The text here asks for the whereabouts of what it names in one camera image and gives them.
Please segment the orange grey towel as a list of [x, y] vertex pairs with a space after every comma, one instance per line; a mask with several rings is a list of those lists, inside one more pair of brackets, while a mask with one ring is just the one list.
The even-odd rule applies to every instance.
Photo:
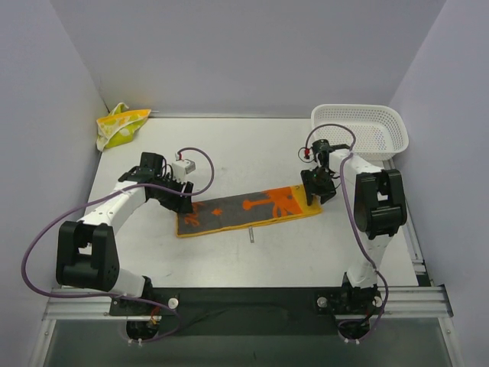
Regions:
[[308, 204], [303, 185], [281, 187], [193, 203], [193, 211], [179, 214], [176, 236], [196, 237], [228, 230], [302, 219], [319, 215], [320, 202]]

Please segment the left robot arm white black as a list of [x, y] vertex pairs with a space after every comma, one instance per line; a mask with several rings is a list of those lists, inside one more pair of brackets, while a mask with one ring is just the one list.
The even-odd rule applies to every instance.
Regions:
[[186, 176], [196, 169], [193, 161], [177, 158], [164, 169], [165, 159], [155, 153], [141, 154], [140, 163], [122, 174], [115, 197], [80, 220], [59, 228], [56, 279], [58, 284], [125, 295], [128, 307], [138, 315], [154, 307], [147, 291], [149, 280], [120, 267], [115, 235], [131, 214], [148, 200], [157, 200], [178, 214], [193, 211], [193, 183]]

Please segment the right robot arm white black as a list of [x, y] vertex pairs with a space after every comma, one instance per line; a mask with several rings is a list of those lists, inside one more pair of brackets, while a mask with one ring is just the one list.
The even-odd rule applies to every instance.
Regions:
[[321, 204], [336, 195], [339, 181], [360, 255], [348, 268], [345, 280], [351, 287], [339, 293], [340, 307], [358, 312], [366, 304], [363, 290], [377, 286], [379, 270], [387, 245], [407, 221], [406, 199], [401, 173], [366, 161], [348, 145], [331, 145], [325, 139], [301, 148], [299, 157], [314, 163], [300, 172], [306, 204]]

